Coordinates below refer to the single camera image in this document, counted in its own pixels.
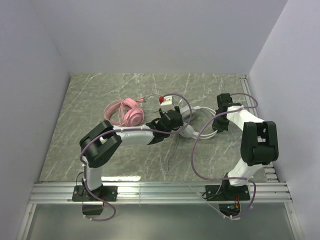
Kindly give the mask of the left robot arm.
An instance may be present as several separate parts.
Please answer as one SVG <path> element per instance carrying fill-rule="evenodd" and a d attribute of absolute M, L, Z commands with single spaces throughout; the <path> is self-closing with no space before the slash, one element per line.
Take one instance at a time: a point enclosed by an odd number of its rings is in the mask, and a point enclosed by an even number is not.
<path fill-rule="evenodd" d="M 183 126 L 180 108 L 159 109 L 160 117 L 135 127 L 112 125 L 108 120 L 99 123 L 79 145 L 80 161 L 84 168 L 83 187 L 92 198 L 103 195 L 102 166 L 104 166 L 120 147 L 129 145 L 154 145 L 162 142 Z"/>

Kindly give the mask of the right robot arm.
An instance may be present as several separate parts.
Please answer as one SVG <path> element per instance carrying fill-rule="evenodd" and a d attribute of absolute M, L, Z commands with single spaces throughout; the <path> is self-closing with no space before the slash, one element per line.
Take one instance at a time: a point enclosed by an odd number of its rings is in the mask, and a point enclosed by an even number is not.
<path fill-rule="evenodd" d="M 277 126 L 251 114 L 241 103 L 233 102 L 229 93 L 221 93 L 216 99 L 218 117 L 213 120 L 212 129 L 222 133 L 233 123 L 242 130 L 241 158 L 225 175 L 228 179 L 222 181 L 218 193 L 226 201 L 249 200 L 248 179 L 279 157 Z"/>

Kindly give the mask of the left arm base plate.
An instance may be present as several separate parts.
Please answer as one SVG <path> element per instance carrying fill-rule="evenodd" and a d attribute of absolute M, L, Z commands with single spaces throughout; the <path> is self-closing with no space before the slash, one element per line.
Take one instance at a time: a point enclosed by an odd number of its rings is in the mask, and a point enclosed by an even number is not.
<path fill-rule="evenodd" d="M 91 191 L 96 197 L 107 201 L 115 202 L 118 195 L 117 186 L 104 186 Z M 73 202 L 91 202 L 97 201 L 91 194 L 88 193 L 87 189 L 83 185 L 76 185 L 73 190 L 72 199 Z"/>

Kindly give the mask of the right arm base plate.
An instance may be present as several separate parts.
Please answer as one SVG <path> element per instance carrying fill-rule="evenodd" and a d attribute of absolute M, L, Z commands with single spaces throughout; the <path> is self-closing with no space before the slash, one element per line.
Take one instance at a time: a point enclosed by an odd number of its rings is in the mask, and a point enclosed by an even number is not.
<path fill-rule="evenodd" d="M 208 202 L 218 202 L 226 200 L 224 188 L 222 187 L 222 185 L 205 185 L 205 191 L 200 196 Z"/>

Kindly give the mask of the pink headphones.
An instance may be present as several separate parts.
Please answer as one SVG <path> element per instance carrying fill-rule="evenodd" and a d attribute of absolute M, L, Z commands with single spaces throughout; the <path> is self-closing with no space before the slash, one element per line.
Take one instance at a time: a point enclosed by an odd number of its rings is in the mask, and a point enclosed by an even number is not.
<path fill-rule="evenodd" d="M 139 103 L 144 102 L 144 98 L 138 99 L 123 98 L 109 103 L 104 111 L 104 119 L 114 126 L 136 127 L 144 121 L 144 111 Z M 112 115 L 118 114 L 118 121 L 111 121 Z"/>

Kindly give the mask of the white headphones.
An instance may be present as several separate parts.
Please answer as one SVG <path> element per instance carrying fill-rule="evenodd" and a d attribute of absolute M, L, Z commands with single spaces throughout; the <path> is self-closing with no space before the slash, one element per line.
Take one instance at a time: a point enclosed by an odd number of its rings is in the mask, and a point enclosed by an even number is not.
<path fill-rule="evenodd" d="M 179 134 L 184 138 L 196 139 L 203 125 L 216 115 L 216 111 L 206 106 L 192 106 L 191 112 L 188 106 L 180 110 L 185 127 Z"/>

